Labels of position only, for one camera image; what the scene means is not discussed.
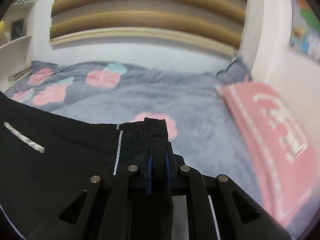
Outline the white bookshelf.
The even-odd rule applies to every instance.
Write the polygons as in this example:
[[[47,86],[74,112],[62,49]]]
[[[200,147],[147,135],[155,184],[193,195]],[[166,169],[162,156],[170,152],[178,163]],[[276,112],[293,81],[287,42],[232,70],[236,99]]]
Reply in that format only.
[[[29,50],[33,32],[30,14],[37,0],[1,1],[1,92],[31,69]]]

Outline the wooden slatted headboard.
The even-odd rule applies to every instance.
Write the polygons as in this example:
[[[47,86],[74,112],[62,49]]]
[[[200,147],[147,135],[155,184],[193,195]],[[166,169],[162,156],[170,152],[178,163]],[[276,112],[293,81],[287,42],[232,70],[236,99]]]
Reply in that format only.
[[[91,38],[149,38],[232,55],[247,0],[54,0],[50,44]]]

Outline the black hooded jacket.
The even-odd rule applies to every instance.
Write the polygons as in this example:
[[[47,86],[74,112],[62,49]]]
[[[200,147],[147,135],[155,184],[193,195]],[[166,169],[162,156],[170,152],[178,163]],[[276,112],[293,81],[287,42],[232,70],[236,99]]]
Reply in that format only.
[[[165,164],[164,120],[88,124],[1,96],[1,210],[29,239],[90,183],[111,185],[140,154],[152,156],[150,239],[171,239],[174,207]]]

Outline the colourful wall poster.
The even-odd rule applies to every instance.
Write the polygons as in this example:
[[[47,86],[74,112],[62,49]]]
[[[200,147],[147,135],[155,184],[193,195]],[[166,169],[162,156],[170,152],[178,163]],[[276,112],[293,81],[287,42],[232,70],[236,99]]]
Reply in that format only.
[[[306,0],[291,0],[290,48],[319,63],[319,20]]]

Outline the pink folded quilt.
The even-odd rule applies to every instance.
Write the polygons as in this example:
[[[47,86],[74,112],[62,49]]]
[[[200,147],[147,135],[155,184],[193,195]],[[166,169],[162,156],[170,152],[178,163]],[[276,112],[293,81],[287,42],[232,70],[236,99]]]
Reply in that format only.
[[[217,86],[246,143],[264,209],[283,227],[312,195],[317,153],[279,93],[259,82]]]

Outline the grey pillow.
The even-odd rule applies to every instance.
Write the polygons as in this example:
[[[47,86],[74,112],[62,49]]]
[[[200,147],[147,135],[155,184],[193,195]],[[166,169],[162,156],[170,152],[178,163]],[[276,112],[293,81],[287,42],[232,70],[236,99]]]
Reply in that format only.
[[[250,72],[240,56],[237,56],[226,69],[218,71],[216,76],[225,85],[252,81]]]

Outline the grey blanket with pink patches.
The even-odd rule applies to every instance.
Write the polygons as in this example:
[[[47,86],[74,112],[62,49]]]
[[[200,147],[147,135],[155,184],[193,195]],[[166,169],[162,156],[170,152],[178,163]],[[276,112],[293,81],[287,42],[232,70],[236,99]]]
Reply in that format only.
[[[216,87],[217,73],[181,73],[116,62],[63,66],[33,61],[6,96],[92,124],[163,119],[175,154],[208,176],[226,174],[257,203],[248,149]]]

